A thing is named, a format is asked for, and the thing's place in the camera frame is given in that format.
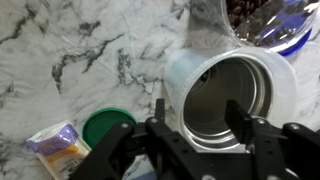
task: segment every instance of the green plastic cap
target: green plastic cap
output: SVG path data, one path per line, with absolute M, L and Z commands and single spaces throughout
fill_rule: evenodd
M 135 118 L 123 109 L 106 108 L 93 113 L 83 127 L 83 140 L 94 148 L 110 128 L 118 122 L 137 124 Z

